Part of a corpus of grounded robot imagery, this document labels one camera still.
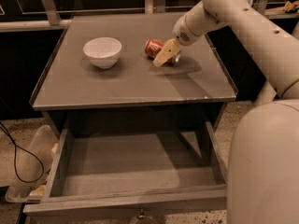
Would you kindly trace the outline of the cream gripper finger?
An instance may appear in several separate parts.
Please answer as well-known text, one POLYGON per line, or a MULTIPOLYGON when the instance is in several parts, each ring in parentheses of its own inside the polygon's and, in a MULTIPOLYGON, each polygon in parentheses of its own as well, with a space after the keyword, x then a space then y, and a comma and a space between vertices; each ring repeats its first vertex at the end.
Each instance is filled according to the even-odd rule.
POLYGON ((160 67, 165 63, 171 63, 180 52, 181 46, 179 42, 176 39, 169 39, 164 43, 162 49, 154 58, 153 64, 160 67))

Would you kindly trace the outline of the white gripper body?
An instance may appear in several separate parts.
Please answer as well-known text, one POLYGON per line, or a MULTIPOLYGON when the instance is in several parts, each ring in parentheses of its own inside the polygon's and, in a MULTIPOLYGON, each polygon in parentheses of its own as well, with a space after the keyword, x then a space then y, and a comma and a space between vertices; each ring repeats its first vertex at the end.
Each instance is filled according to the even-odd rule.
POLYGON ((194 35, 188 28, 186 16, 181 16, 173 27, 173 37, 181 46, 190 46, 196 42, 199 37, 194 35))

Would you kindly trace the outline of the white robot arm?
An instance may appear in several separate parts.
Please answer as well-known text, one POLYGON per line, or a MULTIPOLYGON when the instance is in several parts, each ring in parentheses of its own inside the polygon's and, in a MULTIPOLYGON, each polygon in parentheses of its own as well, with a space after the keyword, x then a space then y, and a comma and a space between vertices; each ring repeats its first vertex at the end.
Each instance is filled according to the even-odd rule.
POLYGON ((163 65, 209 31, 231 27, 279 99, 250 110, 235 129, 227 223, 299 224, 299 41, 251 4, 201 0, 177 21, 154 63, 163 65))

